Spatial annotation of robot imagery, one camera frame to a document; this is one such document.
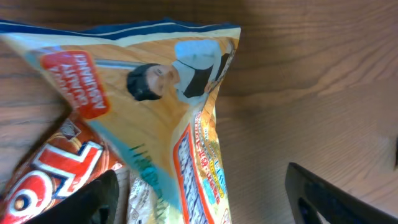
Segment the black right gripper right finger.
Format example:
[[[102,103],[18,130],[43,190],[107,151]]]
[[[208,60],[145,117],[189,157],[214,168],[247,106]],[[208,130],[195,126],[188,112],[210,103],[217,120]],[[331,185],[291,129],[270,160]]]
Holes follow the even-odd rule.
[[[330,184],[297,163],[288,164],[285,189],[295,223],[390,223],[393,217]]]

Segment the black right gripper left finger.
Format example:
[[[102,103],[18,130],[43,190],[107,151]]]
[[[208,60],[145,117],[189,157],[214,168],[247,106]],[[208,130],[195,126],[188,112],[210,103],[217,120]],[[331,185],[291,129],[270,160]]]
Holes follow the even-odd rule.
[[[108,170],[27,224],[113,224],[118,200],[118,178]]]

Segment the yellow snack bag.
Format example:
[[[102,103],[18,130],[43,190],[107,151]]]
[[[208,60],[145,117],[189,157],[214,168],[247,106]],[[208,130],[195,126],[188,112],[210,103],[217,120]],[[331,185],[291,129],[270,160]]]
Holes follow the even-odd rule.
[[[84,31],[1,21],[1,40],[124,162],[114,223],[231,222],[215,101],[240,34],[168,19]]]

